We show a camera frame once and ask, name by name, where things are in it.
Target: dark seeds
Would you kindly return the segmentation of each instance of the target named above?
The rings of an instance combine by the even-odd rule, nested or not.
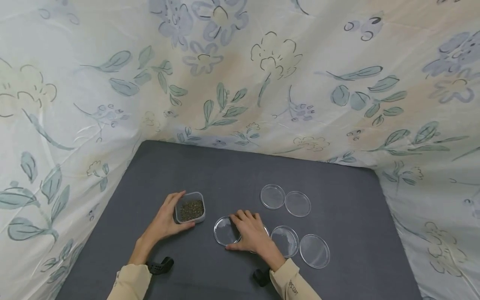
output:
[[[186,222],[201,217],[204,214],[202,200],[193,200],[184,203],[180,208],[180,221]]]

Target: black clamp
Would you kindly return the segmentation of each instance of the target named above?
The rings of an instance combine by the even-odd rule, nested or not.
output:
[[[161,264],[147,262],[148,270],[152,275],[165,274],[173,267],[173,258],[165,257]]]
[[[256,269],[252,277],[260,287],[266,287],[270,283],[270,269],[265,271]]]

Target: white fabric with flower print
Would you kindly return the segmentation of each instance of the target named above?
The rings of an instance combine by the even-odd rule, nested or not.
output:
[[[2,4],[1,300],[55,299],[147,139],[374,169],[423,299],[480,300],[480,1]]]

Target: gray table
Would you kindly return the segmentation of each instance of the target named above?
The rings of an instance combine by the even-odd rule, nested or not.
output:
[[[297,218],[285,207],[265,208],[259,197],[269,183],[308,195],[310,214]],[[255,269],[266,268],[256,255],[228,252],[213,237],[217,219],[238,209],[259,212],[269,230],[287,225],[300,238],[325,239],[326,268],[310,268],[300,253],[293,257],[324,300],[421,299],[373,171],[154,141],[138,149],[57,299],[106,299],[165,196],[181,190],[204,195],[206,219],[154,249],[152,259],[171,256],[175,265],[153,278],[146,299],[280,299],[271,284],[260,288],[251,279]]]

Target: clear plastic container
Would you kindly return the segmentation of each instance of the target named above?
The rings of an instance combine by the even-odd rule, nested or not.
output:
[[[299,250],[299,237],[292,228],[284,225],[278,226],[272,230],[270,238],[275,242],[275,245],[285,258],[297,254]]]
[[[213,235],[215,240],[222,246],[236,243],[241,239],[240,232],[235,224],[231,222],[229,216],[223,216],[216,221],[213,227]]]
[[[285,203],[285,192],[276,184],[267,184],[260,192],[260,200],[268,209],[279,209]]]
[[[310,213],[312,204],[304,193],[292,191],[285,196],[285,208],[293,216],[304,217]]]
[[[312,268],[325,268],[330,262],[330,249],[327,243],[314,234],[307,234],[300,241],[300,255]]]
[[[180,215],[180,208],[184,203],[190,202],[190,201],[195,201],[195,200],[202,200],[202,205],[204,207],[204,213],[195,219],[192,220],[187,220],[187,221],[181,221],[181,215]],[[182,223],[189,223],[189,222],[195,222],[195,223],[200,223],[205,220],[205,202],[204,202],[204,196],[200,192],[191,192],[188,194],[183,195],[177,202],[177,205],[175,205],[175,219],[177,223],[182,224]]]

